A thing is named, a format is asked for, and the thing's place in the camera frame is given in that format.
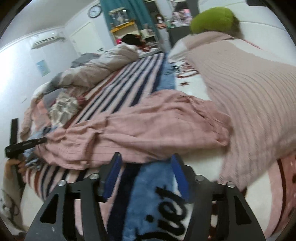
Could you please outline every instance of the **yellow shelf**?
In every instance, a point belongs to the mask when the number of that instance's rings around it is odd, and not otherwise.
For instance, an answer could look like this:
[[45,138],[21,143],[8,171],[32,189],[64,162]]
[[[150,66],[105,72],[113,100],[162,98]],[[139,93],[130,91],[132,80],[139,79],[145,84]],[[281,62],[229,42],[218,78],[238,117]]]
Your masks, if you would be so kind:
[[112,30],[110,30],[110,32],[111,33],[114,33],[114,32],[116,32],[118,30],[121,30],[121,29],[123,29],[123,28],[125,28],[127,26],[131,26],[131,25],[134,25],[134,24],[135,24],[135,22],[127,22],[127,23],[124,23],[124,24],[121,24],[121,25],[116,26],[115,28],[113,28]]

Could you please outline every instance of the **striped sheet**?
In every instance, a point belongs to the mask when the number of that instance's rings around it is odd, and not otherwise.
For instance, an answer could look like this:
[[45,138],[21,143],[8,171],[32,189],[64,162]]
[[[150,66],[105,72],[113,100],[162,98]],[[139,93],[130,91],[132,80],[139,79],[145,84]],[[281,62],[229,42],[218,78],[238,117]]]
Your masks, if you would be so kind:
[[[165,60],[165,53],[155,54],[111,74],[86,95],[88,103],[68,126],[92,120],[97,113],[114,113],[139,103],[141,99],[156,91]],[[81,181],[98,171],[99,168],[66,170],[45,164],[39,172],[27,170],[26,182],[45,200],[60,180],[66,180],[68,183]]]

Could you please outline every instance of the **pink knit blanket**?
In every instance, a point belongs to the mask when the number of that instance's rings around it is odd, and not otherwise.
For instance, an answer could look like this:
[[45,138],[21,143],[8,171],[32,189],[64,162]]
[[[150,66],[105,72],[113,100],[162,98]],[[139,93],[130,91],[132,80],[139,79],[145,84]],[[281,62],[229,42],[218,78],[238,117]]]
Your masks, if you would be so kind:
[[227,146],[231,128],[230,117],[213,102],[162,90],[133,107],[100,113],[67,130],[58,128],[36,153],[67,169],[99,167],[114,152],[120,152],[124,162],[144,163],[173,153]]
[[227,40],[192,49],[186,61],[199,71],[218,109],[231,117],[222,182],[232,180],[243,189],[296,149],[296,67]]

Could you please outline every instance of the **green pillow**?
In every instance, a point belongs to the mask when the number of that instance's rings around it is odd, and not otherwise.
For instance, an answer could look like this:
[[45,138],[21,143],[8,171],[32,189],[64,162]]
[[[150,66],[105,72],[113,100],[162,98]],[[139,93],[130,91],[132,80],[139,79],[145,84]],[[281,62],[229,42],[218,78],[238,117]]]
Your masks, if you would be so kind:
[[199,34],[206,30],[226,33],[236,30],[238,24],[238,19],[230,9],[214,7],[198,14],[191,21],[190,28],[194,34]]

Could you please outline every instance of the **screw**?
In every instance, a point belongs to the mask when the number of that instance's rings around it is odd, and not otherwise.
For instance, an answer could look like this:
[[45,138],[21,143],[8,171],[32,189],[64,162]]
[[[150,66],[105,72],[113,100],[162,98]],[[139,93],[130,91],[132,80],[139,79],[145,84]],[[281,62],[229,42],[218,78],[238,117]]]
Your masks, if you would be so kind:
[[96,180],[96,179],[98,179],[98,178],[99,178],[99,174],[97,174],[97,173],[91,174],[91,175],[89,176],[89,179],[91,179],[91,180]]
[[195,180],[196,181],[203,181],[205,178],[204,178],[204,176],[202,176],[202,175],[195,175]]
[[66,184],[67,182],[65,180],[61,180],[59,181],[58,186],[62,187],[62,186],[65,186]]
[[235,184],[233,182],[226,183],[227,187],[229,188],[235,188]]

